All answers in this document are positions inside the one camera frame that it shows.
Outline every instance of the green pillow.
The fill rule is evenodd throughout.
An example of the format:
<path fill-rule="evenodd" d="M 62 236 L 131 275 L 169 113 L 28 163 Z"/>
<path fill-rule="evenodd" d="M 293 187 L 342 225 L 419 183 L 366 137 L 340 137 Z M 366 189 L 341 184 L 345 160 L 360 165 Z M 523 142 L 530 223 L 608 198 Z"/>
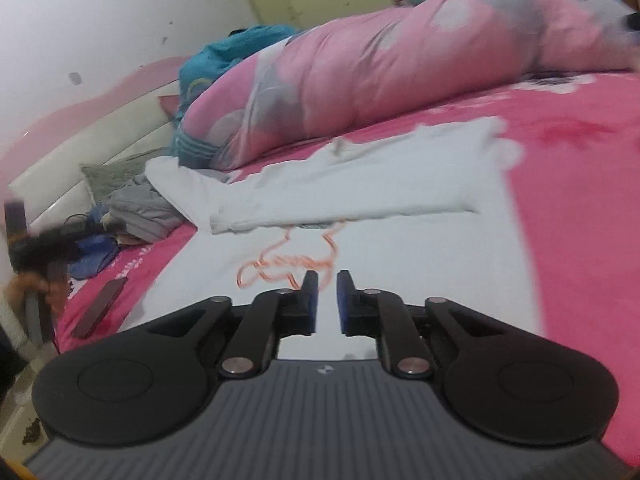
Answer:
<path fill-rule="evenodd" d="M 145 172 L 145 163 L 164 154 L 166 148 L 137 153 L 111 164 L 80 164 L 80 171 L 89 188 L 94 205 L 103 202 L 111 193 L 120 189 L 127 181 Z"/>

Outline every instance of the human hand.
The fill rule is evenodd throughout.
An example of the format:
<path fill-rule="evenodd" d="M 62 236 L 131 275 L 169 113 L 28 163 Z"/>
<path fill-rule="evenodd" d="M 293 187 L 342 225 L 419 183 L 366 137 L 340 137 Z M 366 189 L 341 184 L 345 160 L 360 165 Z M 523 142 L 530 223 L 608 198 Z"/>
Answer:
<path fill-rule="evenodd" d="M 20 272 L 12 277 L 4 290 L 4 298 L 14 312 L 24 308 L 27 292 L 34 290 L 45 294 L 45 300 L 54 316 L 65 311 L 66 298 L 70 287 L 68 280 L 64 282 L 48 282 L 37 272 Z"/>

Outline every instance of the logo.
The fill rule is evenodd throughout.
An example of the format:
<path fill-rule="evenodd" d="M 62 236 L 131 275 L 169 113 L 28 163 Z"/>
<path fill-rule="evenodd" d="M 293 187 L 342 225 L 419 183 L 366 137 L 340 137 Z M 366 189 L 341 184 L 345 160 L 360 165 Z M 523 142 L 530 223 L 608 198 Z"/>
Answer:
<path fill-rule="evenodd" d="M 324 365 L 324 366 L 319 367 L 316 371 L 319 374 L 322 374 L 322 375 L 329 375 L 331 372 L 334 371 L 334 367 L 329 366 L 329 365 Z"/>

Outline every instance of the rolled blanket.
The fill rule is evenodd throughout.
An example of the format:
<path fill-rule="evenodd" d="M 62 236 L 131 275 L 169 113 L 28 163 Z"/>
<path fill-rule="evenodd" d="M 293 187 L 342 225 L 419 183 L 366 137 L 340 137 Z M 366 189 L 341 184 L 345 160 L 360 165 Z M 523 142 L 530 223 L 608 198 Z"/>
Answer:
<path fill-rule="evenodd" d="M 176 152 L 231 170 L 525 73 L 630 69 L 631 12 L 616 0 L 427 0 L 333 20 L 225 73 L 185 114 Z"/>

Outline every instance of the wall stain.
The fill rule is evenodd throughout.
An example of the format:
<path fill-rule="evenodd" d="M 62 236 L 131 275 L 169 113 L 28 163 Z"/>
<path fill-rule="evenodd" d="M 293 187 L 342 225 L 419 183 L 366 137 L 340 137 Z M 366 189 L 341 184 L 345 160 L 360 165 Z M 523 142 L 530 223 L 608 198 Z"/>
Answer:
<path fill-rule="evenodd" d="M 74 85 L 82 84 L 82 76 L 78 72 L 70 72 L 67 75 Z"/>

